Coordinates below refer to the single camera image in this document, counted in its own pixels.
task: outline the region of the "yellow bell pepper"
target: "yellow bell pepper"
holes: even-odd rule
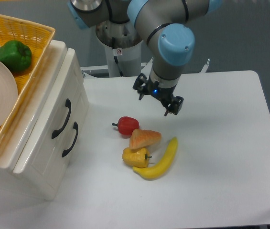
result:
[[[133,150],[128,147],[123,150],[122,154],[122,159],[125,164],[138,168],[146,168],[149,165],[150,158],[150,152],[147,148]]]

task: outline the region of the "white table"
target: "white table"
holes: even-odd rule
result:
[[[0,190],[0,228],[161,229],[270,224],[270,114],[256,73],[182,75],[174,95],[180,113],[151,96],[141,101],[135,78],[85,79],[90,107],[77,149],[54,201]],[[129,140],[111,125],[137,118],[162,133],[157,162],[177,136],[176,159],[147,181],[121,159]]]

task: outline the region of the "black drawer handle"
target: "black drawer handle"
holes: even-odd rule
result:
[[[57,136],[60,135],[60,133],[64,130],[64,128],[66,127],[66,125],[67,125],[67,123],[69,121],[70,114],[71,114],[71,101],[70,101],[70,99],[66,99],[65,106],[69,109],[68,114],[67,114],[67,117],[65,119],[65,122],[64,122],[62,128],[60,128],[59,130],[54,130],[52,132],[52,139],[53,138],[56,138]]]
[[[74,145],[76,144],[76,140],[77,140],[77,136],[78,136],[78,124],[77,124],[77,122],[74,122],[73,129],[76,130],[76,136],[75,136],[75,138],[73,140],[72,146],[69,149],[65,149],[63,151],[62,157],[67,156],[71,152],[71,150],[73,149]]]

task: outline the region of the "green bell pepper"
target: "green bell pepper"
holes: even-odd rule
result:
[[[31,65],[32,52],[20,41],[8,41],[0,47],[0,62],[11,72],[22,72]]]

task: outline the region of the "bread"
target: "bread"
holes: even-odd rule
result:
[[[130,137],[130,149],[139,149],[159,142],[161,133],[152,130],[135,129]]]

